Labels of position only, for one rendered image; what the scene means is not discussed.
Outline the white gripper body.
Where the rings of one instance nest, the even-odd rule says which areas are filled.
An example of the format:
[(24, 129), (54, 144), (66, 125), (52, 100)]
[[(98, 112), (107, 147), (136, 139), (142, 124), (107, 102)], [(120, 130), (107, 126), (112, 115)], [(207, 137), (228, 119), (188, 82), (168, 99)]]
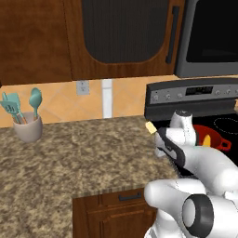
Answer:
[(194, 146), (196, 144), (196, 133), (193, 127), (168, 128), (165, 134), (178, 145)]

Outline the red pot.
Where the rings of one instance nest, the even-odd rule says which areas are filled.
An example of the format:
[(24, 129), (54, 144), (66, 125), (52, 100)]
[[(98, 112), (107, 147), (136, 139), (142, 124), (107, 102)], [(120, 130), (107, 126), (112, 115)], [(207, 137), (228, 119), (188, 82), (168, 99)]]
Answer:
[(198, 134), (198, 144), (200, 146), (205, 144), (205, 137), (210, 137), (210, 146), (212, 148), (218, 149), (220, 151), (228, 152), (231, 149), (231, 142), (224, 139), (217, 131), (208, 127), (201, 125), (193, 126), (196, 133)]

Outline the grey utensil pot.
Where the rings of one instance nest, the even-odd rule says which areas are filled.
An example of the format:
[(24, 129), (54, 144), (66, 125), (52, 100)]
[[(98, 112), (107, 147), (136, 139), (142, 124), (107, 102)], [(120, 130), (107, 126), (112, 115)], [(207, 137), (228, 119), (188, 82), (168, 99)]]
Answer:
[(42, 137), (43, 133), (43, 123), (40, 116), (36, 120), (33, 119), (33, 112), (25, 112), (24, 117), (27, 121), (26, 124), (23, 123), (20, 115), (18, 119), (20, 123), (13, 123), (13, 128), (18, 135), (19, 139), (23, 142), (30, 143), (36, 142)]

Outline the teal plain spatula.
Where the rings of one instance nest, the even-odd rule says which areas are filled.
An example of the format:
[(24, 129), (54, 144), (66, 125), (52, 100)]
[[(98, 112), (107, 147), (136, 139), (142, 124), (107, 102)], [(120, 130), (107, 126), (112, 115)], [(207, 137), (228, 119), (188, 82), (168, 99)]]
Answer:
[(3, 98), (3, 100), (9, 100), (9, 101), (16, 102), (18, 107), (20, 107), (20, 98), (19, 98), (19, 95), (17, 93), (7, 94), (6, 92), (3, 92), (2, 93), (2, 98)]

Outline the teal slotted spatula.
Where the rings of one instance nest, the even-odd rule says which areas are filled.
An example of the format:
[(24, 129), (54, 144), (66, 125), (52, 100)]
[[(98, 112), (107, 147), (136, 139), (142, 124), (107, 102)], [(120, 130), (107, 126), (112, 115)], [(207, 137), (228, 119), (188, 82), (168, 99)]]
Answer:
[(14, 121), (19, 124), (20, 123), (20, 120), (18, 118), (19, 109), (17, 103), (9, 100), (2, 100), (0, 101), (0, 104), (7, 113), (10, 113), (12, 115)]

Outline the black hob with grey panel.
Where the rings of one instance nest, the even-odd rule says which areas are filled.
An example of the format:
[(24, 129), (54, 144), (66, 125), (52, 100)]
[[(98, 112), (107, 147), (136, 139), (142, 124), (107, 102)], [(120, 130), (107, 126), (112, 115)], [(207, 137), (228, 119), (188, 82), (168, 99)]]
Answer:
[(156, 128), (168, 127), (174, 111), (192, 114), (192, 124), (208, 126), (231, 142), (223, 152), (238, 166), (238, 78), (206, 78), (148, 84), (144, 117)]

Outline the brown wooden drawer front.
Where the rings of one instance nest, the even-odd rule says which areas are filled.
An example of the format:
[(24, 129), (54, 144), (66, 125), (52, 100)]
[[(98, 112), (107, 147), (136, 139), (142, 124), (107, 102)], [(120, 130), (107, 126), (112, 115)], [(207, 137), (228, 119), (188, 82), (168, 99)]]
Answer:
[[(122, 202), (120, 202), (118, 199), (118, 195), (129, 196), (129, 195), (135, 195), (138, 192), (141, 192), (140, 199), (122, 201)], [(104, 193), (100, 196), (100, 200), (102, 205), (122, 205), (122, 204), (141, 202), (144, 200), (144, 190), (140, 188), (140, 189), (128, 190), (128, 191)]]

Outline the grey black microwave oven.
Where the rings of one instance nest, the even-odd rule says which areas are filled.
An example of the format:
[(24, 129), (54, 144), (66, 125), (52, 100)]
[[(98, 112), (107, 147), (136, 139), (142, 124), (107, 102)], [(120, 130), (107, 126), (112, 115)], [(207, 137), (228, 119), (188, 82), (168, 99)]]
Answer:
[(186, 0), (175, 75), (238, 74), (238, 0)]

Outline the brown lower cupboard door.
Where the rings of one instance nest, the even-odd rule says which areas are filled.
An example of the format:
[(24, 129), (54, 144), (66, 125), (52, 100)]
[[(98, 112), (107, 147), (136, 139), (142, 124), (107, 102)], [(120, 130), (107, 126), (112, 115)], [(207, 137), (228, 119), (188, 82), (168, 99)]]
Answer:
[(144, 238), (155, 221), (155, 210), (144, 207), (90, 212), (89, 238)]

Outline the cupboard door with dark glass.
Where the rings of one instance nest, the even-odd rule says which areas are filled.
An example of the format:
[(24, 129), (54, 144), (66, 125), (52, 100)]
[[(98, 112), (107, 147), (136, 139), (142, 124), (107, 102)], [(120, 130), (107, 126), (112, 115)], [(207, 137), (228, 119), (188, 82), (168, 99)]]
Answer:
[[(185, 0), (63, 0), (74, 80), (170, 75)], [(179, 6), (172, 61), (165, 62)]]

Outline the teal spoon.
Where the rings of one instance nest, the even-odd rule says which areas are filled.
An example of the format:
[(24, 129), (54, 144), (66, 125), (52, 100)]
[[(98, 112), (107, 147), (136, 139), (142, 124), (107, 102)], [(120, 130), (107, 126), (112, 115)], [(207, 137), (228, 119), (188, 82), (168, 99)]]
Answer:
[(31, 91), (31, 96), (29, 99), (30, 105), (33, 107), (33, 119), (36, 120), (38, 118), (38, 107), (42, 102), (42, 93), (41, 90), (37, 87), (34, 87)]

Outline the brown wooden cupboard door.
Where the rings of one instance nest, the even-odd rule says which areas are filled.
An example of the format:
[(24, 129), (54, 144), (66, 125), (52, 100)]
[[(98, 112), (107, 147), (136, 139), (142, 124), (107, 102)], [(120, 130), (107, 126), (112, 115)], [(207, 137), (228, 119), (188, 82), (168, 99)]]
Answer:
[(70, 79), (63, 0), (0, 0), (0, 85)]

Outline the white vertical wall strip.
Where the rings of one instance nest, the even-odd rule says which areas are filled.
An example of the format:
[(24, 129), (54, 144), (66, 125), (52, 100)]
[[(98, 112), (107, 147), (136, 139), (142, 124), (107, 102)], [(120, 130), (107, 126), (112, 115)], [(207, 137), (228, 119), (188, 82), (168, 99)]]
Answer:
[(101, 80), (102, 116), (112, 118), (112, 79)]

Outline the grey wall socket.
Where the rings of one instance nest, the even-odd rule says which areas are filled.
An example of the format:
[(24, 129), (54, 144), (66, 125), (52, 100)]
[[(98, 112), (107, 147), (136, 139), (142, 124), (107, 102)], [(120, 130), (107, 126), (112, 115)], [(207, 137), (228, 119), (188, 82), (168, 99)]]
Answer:
[(89, 81), (88, 80), (80, 80), (80, 81), (76, 82), (76, 94), (78, 96), (89, 94)]

